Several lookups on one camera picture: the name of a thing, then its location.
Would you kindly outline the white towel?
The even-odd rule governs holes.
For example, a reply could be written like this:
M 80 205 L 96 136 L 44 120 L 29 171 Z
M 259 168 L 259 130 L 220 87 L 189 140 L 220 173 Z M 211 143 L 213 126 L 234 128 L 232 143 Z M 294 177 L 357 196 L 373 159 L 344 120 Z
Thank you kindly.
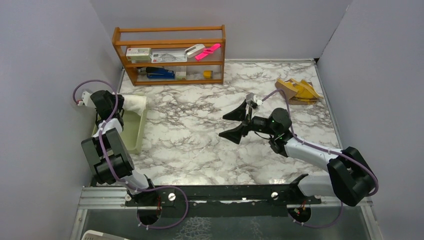
M 146 110 L 148 98 L 143 95 L 137 94 L 119 94 L 118 98 L 123 100 L 123 103 L 119 103 L 119 109 L 124 111 L 130 111 L 142 116 Z

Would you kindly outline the brown yellow towels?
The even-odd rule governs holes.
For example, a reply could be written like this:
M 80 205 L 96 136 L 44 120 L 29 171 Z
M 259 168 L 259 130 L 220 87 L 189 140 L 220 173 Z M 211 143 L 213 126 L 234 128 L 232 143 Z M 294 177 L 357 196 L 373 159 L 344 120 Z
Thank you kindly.
M 278 78 L 275 87 L 282 90 L 280 94 L 290 105 L 314 105 L 323 98 L 313 87 L 313 84 L 304 79 L 297 81 L 293 78 L 283 80 Z

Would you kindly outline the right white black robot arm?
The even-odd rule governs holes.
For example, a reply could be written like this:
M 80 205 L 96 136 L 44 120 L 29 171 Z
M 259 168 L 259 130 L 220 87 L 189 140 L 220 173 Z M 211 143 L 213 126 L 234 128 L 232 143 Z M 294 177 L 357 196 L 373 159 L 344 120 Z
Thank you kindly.
M 330 196 L 354 207 L 378 191 L 376 175 L 356 148 L 328 148 L 307 142 L 294 134 L 288 109 L 276 108 L 268 117 L 253 116 L 258 106 L 258 102 L 244 100 L 236 109 L 224 114 L 224 120 L 240 124 L 219 136 L 239 144 L 249 132 L 267 134 L 268 144 L 276 154 L 304 161 L 327 172 L 326 176 L 305 176 L 292 186 L 288 190 L 292 202 L 300 204 L 308 196 Z

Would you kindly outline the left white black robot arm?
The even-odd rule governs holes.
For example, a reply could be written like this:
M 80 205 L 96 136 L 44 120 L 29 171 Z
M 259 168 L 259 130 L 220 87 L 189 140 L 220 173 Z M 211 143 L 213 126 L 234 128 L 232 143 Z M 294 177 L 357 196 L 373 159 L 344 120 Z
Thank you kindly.
M 137 195 L 144 205 L 157 200 L 157 191 L 151 180 L 139 173 L 134 166 L 130 152 L 125 146 L 122 133 L 126 131 L 124 114 L 135 114 L 139 120 L 133 128 L 140 136 L 141 121 L 147 98 L 133 94 L 114 94 L 107 90 L 84 91 L 78 105 L 96 111 L 96 132 L 81 142 L 81 147 L 90 170 L 99 184 L 118 184 L 131 195 Z

